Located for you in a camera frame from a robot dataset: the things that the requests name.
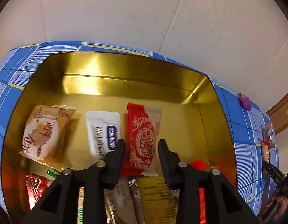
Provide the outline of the small orange-red snack packet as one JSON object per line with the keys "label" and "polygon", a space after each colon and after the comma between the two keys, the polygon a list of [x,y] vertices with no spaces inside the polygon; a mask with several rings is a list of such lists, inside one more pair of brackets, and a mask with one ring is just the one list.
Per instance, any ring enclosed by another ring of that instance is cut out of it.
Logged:
{"label": "small orange-red snack packet", "polygon": [[42,197],[47,189],[47,178],[39,175],[26,175],[26,190],[28,194],[30,210]]}

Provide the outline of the green-lettered cracker packet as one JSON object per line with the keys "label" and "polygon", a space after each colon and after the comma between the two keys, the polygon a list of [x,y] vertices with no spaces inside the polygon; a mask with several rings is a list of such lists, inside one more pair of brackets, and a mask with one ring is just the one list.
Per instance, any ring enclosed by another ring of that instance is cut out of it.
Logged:
{"label": "green-lettered cracker packet", "polygon": [[42,209],[54,215],[54,223],[83,223],[84,185],[78,172],[66,168],[51,184]]}

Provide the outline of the red gold-lettered cake packet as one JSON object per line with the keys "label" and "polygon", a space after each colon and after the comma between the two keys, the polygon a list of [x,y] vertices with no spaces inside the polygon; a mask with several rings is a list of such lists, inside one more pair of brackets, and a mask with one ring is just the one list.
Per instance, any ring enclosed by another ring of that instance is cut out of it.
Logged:
{"label": "red gold-lettered cake packet", "polygon": [[191,223],[206,223],[205,189],[204,183],[198,180],[191,184]]}

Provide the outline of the yellow black snack bag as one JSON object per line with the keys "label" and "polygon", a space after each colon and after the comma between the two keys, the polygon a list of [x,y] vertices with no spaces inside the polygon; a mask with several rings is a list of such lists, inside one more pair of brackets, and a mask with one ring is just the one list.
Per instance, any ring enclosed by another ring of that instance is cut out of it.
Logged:
{"label": "yellow black snack bag", "polygon": [[163,177],[128,178],[138,223],[176,223],[179,190]]}

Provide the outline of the red white patterned pastry packet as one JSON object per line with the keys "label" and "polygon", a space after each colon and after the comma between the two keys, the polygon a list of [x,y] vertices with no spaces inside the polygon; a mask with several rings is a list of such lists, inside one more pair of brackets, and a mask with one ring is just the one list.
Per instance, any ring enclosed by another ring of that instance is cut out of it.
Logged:
{"label": "red white patterned pastry packet", "polygon": [[155,154],[161,117],[160,108],[127,104],[127,150],[121,176],[158,176]]}

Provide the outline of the red-ended rice bar packet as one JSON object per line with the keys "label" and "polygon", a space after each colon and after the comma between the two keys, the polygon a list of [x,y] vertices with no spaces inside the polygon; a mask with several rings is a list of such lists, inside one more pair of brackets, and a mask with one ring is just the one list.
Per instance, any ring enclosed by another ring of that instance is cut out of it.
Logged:
{"label": "red-ended rice bar packet", "polygon": [[261,148],[262,148],[262,159],[263,161],[266,161],[267,163],[270,163],[270,149],[269,144],[267,141],[262,140],[261,141]]}

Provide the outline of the clear orange-edged seed bag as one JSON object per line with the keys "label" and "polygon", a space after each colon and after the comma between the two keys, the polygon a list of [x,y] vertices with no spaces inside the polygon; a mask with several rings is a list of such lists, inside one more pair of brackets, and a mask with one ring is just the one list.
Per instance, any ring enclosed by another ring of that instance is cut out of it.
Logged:
{"label": "clear orange-edged seed bag", "polygon": [[262,129],[263,140],[268,142],[268,148],[272,148],[276,144],[276,139],[274,136],[274,129],[272,122],[266,124],[266,126]]}

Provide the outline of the beige gold long sachet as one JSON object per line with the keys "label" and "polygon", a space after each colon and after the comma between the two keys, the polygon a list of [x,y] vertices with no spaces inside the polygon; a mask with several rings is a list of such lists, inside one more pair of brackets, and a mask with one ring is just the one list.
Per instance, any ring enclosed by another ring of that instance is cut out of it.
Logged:
{"label": "beige gold long sachet", "polygon": [[127,177],[119,178],[112,190],[104,190],[104,196],[111,223],[138,223]]}

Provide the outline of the tan pastry packet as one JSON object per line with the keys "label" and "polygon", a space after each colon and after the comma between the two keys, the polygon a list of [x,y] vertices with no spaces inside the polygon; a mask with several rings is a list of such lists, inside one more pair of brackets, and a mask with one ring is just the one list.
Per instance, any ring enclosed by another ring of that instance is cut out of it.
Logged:
{"label": "tan pastry packet", "polygon": [[76,110],[69,105],[36,105],[25,124],[20,154],[62,171],[66,126]]}

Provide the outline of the purple candy wrapper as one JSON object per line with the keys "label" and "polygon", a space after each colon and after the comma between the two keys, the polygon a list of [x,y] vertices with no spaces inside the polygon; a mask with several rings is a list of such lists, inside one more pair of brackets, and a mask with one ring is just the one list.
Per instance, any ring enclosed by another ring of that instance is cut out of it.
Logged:
{"label": "purple candy wrapper", "polygon": [[242,108],[246,109],[247,111],[252,110],[252,105],[249,98],[242,93],[238,93],[238,99]]}

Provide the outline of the white and gold sachet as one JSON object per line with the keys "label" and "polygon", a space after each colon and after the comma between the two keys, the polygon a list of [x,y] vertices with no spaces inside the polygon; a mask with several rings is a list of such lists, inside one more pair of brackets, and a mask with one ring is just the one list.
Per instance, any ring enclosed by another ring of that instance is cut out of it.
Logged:
{"label": "white and gold sachet", "polygon": [[120,113],[86,111],[86,128],[92,161],[101,161],[108,152],[115,150],[121,138]]}

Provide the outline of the dark gold-lined gift box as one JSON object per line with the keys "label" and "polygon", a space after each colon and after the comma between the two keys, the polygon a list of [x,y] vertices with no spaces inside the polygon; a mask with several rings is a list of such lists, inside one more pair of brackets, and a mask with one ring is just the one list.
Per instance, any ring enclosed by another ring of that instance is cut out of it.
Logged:
{"label": "dark gold-lined gift box", "polygon": [[92,164],[86,130],[88,110],[121,116],[121,136],[127,138],[127,105],[162,109],[158,137],[180,159],[203,159],[235,185],[236,158],[218,90],[204,74],[183,66],[135,55],[72,52],[47,57],[21,90],[5,132],[1,182],[12,223],[29,210],[26,174],[45,166],[20,155],[26,121],[36,105],[69,105],[76,112],[57,152],[62,168],[85,169]]}

